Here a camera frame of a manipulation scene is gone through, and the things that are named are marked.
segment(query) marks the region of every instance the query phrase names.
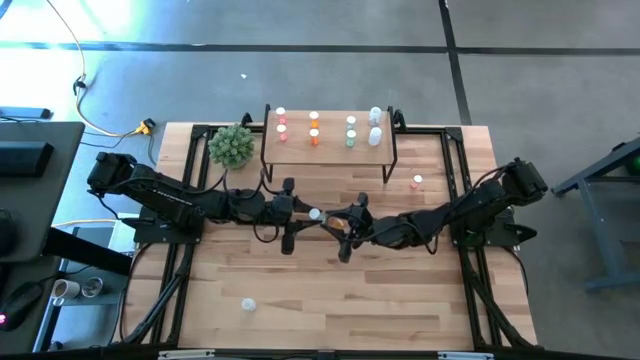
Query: white cap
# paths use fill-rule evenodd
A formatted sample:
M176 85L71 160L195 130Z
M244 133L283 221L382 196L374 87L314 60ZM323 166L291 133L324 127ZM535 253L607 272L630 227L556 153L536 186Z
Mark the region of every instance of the white cap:
M255 311L256 307L257 305L255 300L249 298L242 299L242 310Z
M321 220L320 215L322 215L322 212L319 209L313 208L309 210L309 217L311 220Z

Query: yellow cable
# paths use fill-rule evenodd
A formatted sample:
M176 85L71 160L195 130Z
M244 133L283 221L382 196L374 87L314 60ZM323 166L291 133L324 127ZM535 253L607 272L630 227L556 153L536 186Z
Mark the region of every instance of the yellow cable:
M53 224L51 225L51 227L62 227L62 226L69 226L69 225L76 225L76 224L104 223L104 222L115 223L116 221L117 220L114 220L114 219L71 220L71 221L67 221L59 224Z
M78 47L78 51L80 52L80 57L82 58L82 74L80 75L80 78L78 79L78 81L84 83L85 78L87 77L87 71L86 71L86 62L84 59L84 52L82 51L82 47L80 47L80 42L78 41L78 38L76 37L76 34L73 32L73 30L71 30L71 27L69 26L69 24L67 24L67 21L62 17L62 15L60 15L60 13L58 12L58 10L56 9L55 6L53 6L53 4L51 3L50 0L45 0L47 3L49 3L49 6L51 6L51 9L53 9L53 11L56 13L56 15L58 15L58 18L60 18L60 20L62 21L62 23L64 24L64 26L67 27L67 30L69 30L69 33L71 33L71 36L73 36L73 41L76 42L76 46ZM78 116L80 116L80 119L82 119L82 122L85 123L85 125L89 126L90 128L104 134L107 136L111 136L111 137L125 137L125 136L131 136L131 135L135 135L140 133L137 130L131 131L127 134L117 134L117 133L112 133L110 131L104 130L102 128L100 128L99 126L93 124L91 121L89 121L89 119L87 119L82 112L80 111L80 92L82 91L82 88L78 87L77 89L77 94L76 94L76 112L78 113Z

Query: computer mouse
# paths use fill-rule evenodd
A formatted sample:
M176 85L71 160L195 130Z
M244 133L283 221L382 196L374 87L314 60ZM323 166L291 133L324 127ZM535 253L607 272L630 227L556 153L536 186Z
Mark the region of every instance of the computer mouse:
M42 292L42 285L37 282L27 282L15 289L0 305L0 331L20 326Z
M0 256L9 254L17 242L16 223L7 210L0 209Z

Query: concrete floor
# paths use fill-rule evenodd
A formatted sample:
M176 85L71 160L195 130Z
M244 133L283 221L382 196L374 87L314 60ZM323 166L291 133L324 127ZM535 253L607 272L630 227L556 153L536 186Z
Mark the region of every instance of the concrete floor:
M55 3L85 41L445 45L437 0ZM634 0L448 3L458 46L640 46L640 3ZM0 41L71 39L44 2L16 0L0 20ZM410 123L460 124L445 54L92 51L86 56L91 89L84 113L113 131L127 131L148 117L159 123L240 120L245 111L258 116L266 102L321 109L391 104L403 109ZM530 160L550 185L637 136L637 60L460 56L472 123L489 126L498 162L515 156ZM48 107L55 120L76 120L71 83L79 66L74 51L0 48L2 103ZM113 143L89 136L84 141ZM148 163L146 146L146 139L133 138L116 150ZM109 216L85 193L97 151L80 148L56 221ZM539 231L522 250L539 342L553 350L638 357L640 286L583 291L583 281L602 275L603 266L577 195L561 200L548 195L517 212L520 223ZM122 197L108 197L107 203L123 212L138 209Z

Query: green plant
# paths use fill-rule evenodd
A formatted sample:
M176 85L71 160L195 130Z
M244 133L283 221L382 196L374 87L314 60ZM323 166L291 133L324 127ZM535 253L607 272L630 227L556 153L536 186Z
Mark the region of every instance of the green plant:
M233 125L218 130L209 141L209 154L226 169L243 167L253 157L253 136L247 128Z

